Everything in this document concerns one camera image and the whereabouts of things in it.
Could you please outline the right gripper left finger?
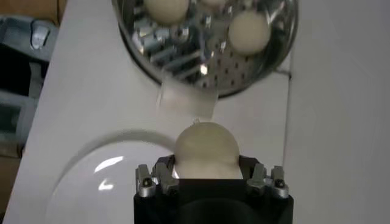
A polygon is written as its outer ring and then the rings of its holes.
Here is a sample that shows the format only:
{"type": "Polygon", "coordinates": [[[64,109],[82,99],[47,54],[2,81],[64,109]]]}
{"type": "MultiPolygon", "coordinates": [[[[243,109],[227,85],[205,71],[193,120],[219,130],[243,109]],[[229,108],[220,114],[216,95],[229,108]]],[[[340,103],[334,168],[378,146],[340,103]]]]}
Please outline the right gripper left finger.
{"type": "Polygon", "coordinates": [[[146,164],[135,170],[136,194],[139,197],[154,197],[159,188],[163,195],[174,196],[179,191],[179,180],[173,177],[175,156],[160,157],[152,172],[146,164]]]}

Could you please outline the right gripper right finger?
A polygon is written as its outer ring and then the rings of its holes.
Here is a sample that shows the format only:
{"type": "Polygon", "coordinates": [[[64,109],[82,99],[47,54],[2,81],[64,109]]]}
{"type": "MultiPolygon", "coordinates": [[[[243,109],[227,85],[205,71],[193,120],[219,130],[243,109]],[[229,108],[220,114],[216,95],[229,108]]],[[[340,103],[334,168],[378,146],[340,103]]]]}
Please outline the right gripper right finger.
{"type": "Polygon", "coordinates": [[[274,166],[271,174],[267,175],[264,164],[256,158],[239,156],[239,168],[246,182],[246,189],[250,195],[263,196],[270,191],[274,198],[288,198],[289,187],[285,182],[285,173],[282,166],[274,166]]]}

